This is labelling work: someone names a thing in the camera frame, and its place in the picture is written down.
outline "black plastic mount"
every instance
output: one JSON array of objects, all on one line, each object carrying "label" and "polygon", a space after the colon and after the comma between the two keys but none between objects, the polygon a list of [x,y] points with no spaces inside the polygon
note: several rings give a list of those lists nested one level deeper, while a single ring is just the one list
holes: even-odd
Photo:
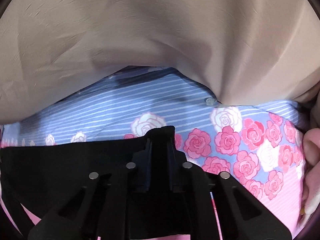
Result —
[{"label": "black plastic mount", "polygon": [[129,240],[190,234],[219,240],[291,240],[289,230],[229,173],[204,172],[174,147],[174,127],[146,134],[145,150],[106,174],[90,174],[53,207],[28,240]]}]

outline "finger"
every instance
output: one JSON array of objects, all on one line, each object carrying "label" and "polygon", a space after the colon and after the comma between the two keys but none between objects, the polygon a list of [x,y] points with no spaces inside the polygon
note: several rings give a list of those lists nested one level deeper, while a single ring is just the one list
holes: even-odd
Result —
[{"label": "finger", "polygon": [[303,151],[308,163],[315,166],[320,161],[320,129],[314,128],[303,137]]},{"label": "finger", "polygon": [[304,212],[311,215],[316,211],[320,203],[320,163],[314,166],[306,175],[306,184],[309,188],[309,194],[305,203]]}]

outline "silver screw head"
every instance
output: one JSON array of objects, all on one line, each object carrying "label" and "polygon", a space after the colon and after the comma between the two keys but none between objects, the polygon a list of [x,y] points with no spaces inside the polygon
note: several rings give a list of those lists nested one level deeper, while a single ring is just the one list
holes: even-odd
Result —
[{"label": "silver screw head", "polygon": [[182,167],[184,167],[185,169],[190,169],[192,167],[192,163],[191,162],[185,162],[182,164]]},{"label": "silver screw head", "polygon": [[229,179],[230,178],[230,173],[226,171],[220,172],[220,177],[223,179]]},{"label": "silver screw head", "polygon": [[89,174],[89,179],[96,179],[97,177],[99,177],[99,173],[97,172],[91,172]]},{"label": "silver screw head", "polygon": [[136,167],[136,164],[133,162],[127,163],[126,165],[127,169],[134,169]]}]

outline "blue striped fabric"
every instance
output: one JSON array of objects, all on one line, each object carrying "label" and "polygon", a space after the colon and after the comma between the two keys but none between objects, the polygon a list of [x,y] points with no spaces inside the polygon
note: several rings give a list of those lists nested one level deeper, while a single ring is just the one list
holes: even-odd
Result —
[{"label": "blue striped fabric", "polygon": [[[11,144],[69,143],[78,132],[86,141],[120,139],[132,133],[132,122],[152,112],[174,125],[177,133],[211,126],[215,96],[205,86],[173,68],[135,68],[106,77],[22,122],[4,126],[3,140]],[[305,130],[308,117],[296,102],[281,100],[258,106],[240,106],[242,117],[275,113]]]}]

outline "button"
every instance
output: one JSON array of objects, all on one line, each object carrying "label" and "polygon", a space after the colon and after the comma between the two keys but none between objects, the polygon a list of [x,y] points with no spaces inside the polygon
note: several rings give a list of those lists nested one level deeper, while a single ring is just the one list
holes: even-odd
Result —
[{"label": "button", "polygon": [[216,102],[217,102],[217,100],[214,99],[214,98],[207,98],[205,100],[205,103],[206,103],[207,106],[213,106]]}]

